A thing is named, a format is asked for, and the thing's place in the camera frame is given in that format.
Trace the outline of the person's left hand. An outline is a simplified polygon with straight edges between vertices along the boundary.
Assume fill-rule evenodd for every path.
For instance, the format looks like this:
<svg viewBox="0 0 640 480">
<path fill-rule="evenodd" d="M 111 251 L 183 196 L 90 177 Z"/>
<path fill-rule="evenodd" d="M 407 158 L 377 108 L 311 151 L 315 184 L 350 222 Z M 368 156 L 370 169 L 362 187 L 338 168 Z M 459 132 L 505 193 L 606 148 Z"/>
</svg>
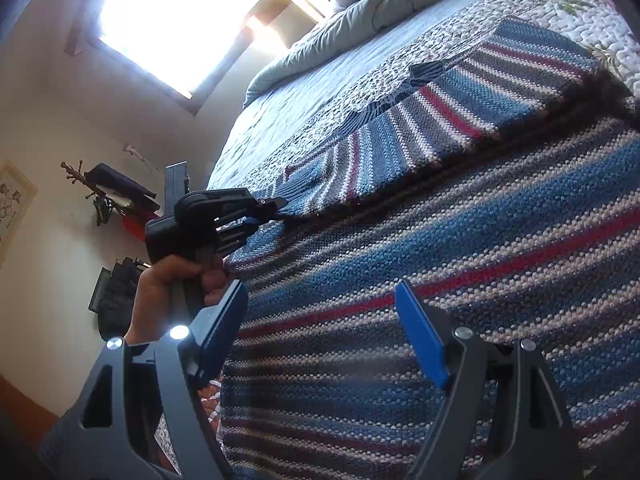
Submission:
<svg viewBox="0 0 640 480">
<path fill-rule="evenodd" d="M 220 255 L 214 255 L 205 266 L 176 255 L 150 266 L 138 281 L 131 322 L 124 336 L 127 344 L 156 341 L 175 324 L 177 315 L 170 305 L 171 286 L 188 278 L 200 281 L 202 304 L 211 307 L 224 296 L 232 274 L 224 267 Z"/>
</svg>

